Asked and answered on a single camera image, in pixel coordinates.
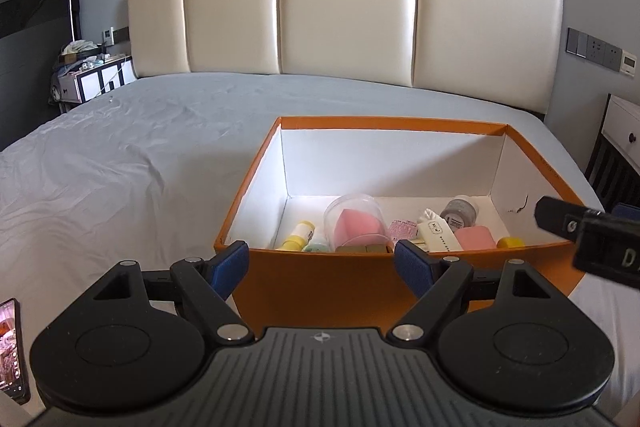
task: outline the orange box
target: orange box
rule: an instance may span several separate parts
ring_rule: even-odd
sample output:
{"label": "orange box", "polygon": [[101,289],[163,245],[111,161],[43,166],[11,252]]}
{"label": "orange box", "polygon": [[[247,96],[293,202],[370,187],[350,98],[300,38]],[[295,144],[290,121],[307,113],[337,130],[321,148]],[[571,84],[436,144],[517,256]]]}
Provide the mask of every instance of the orange box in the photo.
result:
{"label": "orange box", "polygon": [[392,254],[274,250],[302,219],[322,225],[335,198],[376,198],[387,225],[441,212],[459,194],[474,197],[478,225],[498,241],[526,247],[464,251],[478,268],[525,259],[568,295],[582,273],[575,246],[538,229],[542,196],[582,204],[569,185],[506,124],[366,116],[281,117],[246,174],[216,238],[217,251],[242,239],[250,247],[247,276],[234,292],[242,318],[268,326],[366,327],[383,331],[415,302],[396,274]]}

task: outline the gray bed sheet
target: gray bed sheet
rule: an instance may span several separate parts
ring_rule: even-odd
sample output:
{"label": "gray bed sheet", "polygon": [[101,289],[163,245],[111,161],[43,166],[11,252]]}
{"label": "gray bed sheet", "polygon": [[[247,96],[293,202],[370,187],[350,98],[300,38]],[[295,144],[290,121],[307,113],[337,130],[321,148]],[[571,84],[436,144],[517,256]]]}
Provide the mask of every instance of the gray bed sheet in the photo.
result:
{"label": "gray bed sheet", "polygon": [[[212,240],[275,118],[313,114],[509,123],[586,204],[600,208],[544,124],[495,103],[315,76],[144,78],[44,124],[0,153],[0,301],[21,302],[25,351],[117,261],[166,269],[187,256],[210,257]],[[613,416],[640,389],[640,362],[629,348],[637,345],[640,327],[621,327],[627,317],[622,312],[638,322],[638,293],[585,277],[572,297],[616,347],[616,371],[601,399]],[[26,409],[35,413],[42,404],[33,379],[31,388]]]}

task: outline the pink block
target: pink block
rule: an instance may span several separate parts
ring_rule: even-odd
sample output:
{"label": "pink block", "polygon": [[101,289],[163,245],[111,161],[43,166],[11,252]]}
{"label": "pink block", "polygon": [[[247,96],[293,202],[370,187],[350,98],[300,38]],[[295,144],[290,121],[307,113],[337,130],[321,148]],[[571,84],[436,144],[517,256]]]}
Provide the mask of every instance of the pink block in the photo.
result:
{"label": "pink block", "polygon": [[487,227],[464,227],[454,232],[462,250],[493,250],[494,238]]}
{"label": "pink block", "polygon": [[352,245],[378,245],[386,243],[385,225],[377,217],[345,208],[338,217],[334,229],[336,247]]}

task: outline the gray ribbed panel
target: gray ribbed panel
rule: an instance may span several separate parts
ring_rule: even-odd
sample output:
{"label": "gray ribbed panel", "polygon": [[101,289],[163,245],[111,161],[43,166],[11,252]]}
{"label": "gray ribbed panel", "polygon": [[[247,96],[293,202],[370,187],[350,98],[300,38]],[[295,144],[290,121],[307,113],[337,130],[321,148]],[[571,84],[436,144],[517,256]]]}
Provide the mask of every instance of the gray ribbed panel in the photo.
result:
{"label": "gray ribbed panel", "polygon": [[385,344],[373,329],[270,328],[257,344],[223,349],[182,396],[126,418],[52,410],[37,427],[604,427],[593,409],[524,419],[457,395],[422,351]]}

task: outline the silver bolt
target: silver bolt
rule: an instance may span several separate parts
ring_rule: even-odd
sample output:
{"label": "silver bolt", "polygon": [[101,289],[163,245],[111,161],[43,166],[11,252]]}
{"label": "silver bolt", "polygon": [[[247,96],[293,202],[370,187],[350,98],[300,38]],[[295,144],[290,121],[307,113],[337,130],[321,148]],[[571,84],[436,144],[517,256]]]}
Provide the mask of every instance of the silver bolt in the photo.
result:
{"label": "silver bolt", "polygon": [[249,334],[242,324],[225,324],[218,328],[218,336],[226,341],[241,341]]}
{"label": "silver bolt", "polygon": [[424,330],[415,324],[400,324],[396,326],[391,334],[401,341],[416,341],[424,335]]}

